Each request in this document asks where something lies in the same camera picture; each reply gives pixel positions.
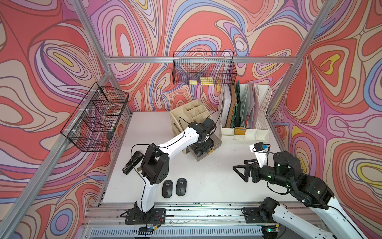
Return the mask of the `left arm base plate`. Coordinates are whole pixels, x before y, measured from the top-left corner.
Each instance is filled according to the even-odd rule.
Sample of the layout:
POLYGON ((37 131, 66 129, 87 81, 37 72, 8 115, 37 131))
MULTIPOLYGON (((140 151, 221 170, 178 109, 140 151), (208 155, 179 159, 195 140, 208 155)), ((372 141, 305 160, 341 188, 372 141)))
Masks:
POLYGON ((165 223, 166 209, 153 208, 143 213, 138 207, 128 209, 125 213, 126 225, 162 225, 165 223))

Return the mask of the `black wireless mouse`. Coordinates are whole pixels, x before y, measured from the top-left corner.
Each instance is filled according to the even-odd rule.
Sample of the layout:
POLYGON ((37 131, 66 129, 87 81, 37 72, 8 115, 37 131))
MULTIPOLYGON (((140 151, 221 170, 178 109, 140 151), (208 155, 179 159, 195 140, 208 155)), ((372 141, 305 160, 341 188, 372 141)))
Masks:
POLYGON ((176 194, 178 196, 184 196, 187 191, 187 180, 185 178, 179 178, 176 184, 176 194))
POLYGON ((173 181, 165 180, 162 186, 162 197, 163 198, 171 198, 173 194, 173 181))

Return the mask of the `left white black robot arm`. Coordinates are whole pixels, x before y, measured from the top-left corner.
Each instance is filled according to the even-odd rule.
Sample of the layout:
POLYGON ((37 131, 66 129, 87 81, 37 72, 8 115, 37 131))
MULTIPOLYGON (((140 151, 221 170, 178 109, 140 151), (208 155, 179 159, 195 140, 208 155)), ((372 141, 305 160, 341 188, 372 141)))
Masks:
POLYGON ((153 209, 158 186, 168 176, 171 160, 193 144, 205 145, 215 131, 216 123, 206 118, 202 123, 189 123, 183 132, 165 143, 148 145, 138 173, 143 188, 134 207, 144 215, 153 209))

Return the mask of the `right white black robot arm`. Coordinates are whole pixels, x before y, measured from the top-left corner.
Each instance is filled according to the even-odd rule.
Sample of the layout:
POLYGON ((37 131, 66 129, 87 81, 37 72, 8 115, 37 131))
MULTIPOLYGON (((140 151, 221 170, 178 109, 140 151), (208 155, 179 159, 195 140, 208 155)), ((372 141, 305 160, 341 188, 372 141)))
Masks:
POLYGON ((303 173, 298 158, 288 151, 274 153, 274 166, 267 165, 268 154, 256 152, 256 159, 246 160, 233 170, 244 182, 265 181, 278 185, 313 211, 325 223, 328 232, 296 216, 277 200, 266 197, 257 208, 242 208, 248 223, 259 219, 264 223, 275 222, 292 230, 305 239, 365 239, 366 235, 347 215, 334 192, 320 178, 303 173))

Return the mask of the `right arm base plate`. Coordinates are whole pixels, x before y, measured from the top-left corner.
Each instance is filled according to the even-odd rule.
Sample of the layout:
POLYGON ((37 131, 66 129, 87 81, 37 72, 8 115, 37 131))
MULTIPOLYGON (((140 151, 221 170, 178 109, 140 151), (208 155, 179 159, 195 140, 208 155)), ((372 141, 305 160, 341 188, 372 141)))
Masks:
POLYGON ((267 223, 268 219, 261 215, 258 207, 243 207, 241 212, 247 224, 267 223))

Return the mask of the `grey transparent drawer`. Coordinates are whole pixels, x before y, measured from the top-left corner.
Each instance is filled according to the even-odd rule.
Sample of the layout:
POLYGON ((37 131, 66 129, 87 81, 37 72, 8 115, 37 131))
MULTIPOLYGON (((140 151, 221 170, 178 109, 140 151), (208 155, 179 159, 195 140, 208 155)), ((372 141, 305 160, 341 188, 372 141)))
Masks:
POLYGON ((217 150, 221 146, 222 142, 215 134, 210 136, 204 142, 196 142, 188 147, 189 152, 196 159, 197 162, 201 161, 209 154, 217 150))

